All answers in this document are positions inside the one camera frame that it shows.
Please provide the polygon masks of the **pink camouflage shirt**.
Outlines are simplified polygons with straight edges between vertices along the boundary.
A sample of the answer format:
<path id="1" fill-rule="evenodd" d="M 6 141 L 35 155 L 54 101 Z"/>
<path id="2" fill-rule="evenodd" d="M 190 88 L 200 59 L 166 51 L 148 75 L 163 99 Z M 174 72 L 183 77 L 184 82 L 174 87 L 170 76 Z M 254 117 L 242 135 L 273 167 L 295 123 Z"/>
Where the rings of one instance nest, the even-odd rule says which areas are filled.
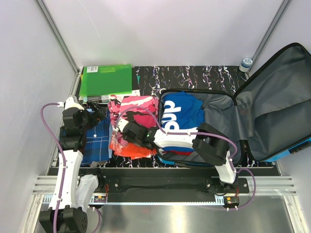
<path id="1" fill-rule="evenodd" d="M 128 122 L 136 122 L 146 128 L 156 127 L 158 98 L 152 96 L 127 96 L 123 100 L 113 99 L 108 103 L 112 128 L 122 118 Z M 122 133 L 113 130 L 111 142 L 127 145 Z"/>

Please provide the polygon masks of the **blue shirt white letters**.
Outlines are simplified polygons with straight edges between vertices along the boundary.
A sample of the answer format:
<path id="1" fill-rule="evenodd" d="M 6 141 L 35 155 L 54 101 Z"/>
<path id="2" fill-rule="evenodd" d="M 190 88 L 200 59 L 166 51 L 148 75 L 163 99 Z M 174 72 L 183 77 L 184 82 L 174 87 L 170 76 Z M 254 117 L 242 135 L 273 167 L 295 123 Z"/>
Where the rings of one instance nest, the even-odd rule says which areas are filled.
<path id="1" fill-rule="evenodd" d="M 203 102 L 195 96 L 186 92 L 170 93 L 163 101 L 161 126 L 165 130 L 192 129 L 205 122 Z"/>

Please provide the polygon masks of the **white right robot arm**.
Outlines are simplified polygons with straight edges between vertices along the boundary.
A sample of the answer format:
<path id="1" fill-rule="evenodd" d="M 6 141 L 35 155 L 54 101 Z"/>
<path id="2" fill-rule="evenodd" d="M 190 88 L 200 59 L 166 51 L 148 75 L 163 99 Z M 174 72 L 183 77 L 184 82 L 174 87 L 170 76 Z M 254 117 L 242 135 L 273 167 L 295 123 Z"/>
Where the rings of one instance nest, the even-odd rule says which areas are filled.
<path id="1" fill-rule="evenodd" d="M 191 129 L 164 129 L 162 127 L 146 128 L 136 122 L 120 119 L 117 129 L 124 140 L 147 149 L 157 149 L 159 152 L 167 147 L 193 149 L 192 156 L 186 158 L 170 158 L 174 153 L 162 154 L 163 160 L 176 164 L 208 164 L 215 166 L 221 188 L 225 192 L 232 192 L 238 187 L 236 169 L 232 158 L 238 149 L 234 142 L 207 123 Z"/>

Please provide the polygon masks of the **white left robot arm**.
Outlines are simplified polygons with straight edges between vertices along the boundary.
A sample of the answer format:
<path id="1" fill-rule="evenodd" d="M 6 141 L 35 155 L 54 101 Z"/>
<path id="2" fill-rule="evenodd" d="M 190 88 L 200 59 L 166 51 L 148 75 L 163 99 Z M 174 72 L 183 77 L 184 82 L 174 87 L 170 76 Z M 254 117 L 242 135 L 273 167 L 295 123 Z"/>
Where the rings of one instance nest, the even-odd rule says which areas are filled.
<path id="1" fill-rule="evenodd" d="M 87 209 L 94 192 L 104 189 L 105 180 L 98 168 L 79 175 L 86 146 L 86 132 L 105 119 L 105 111 L 88 102 L 90 113 L 79 104 L 76 97 L 56 103 L 62 107 L 63 126 L 56 137 L 47 125 L 44 115 L 41 120 L 58 147 L 59 167 L 52 200 L 46 211 L 39 214 L 39 222 L 47 233 L 85 233 Z"/>

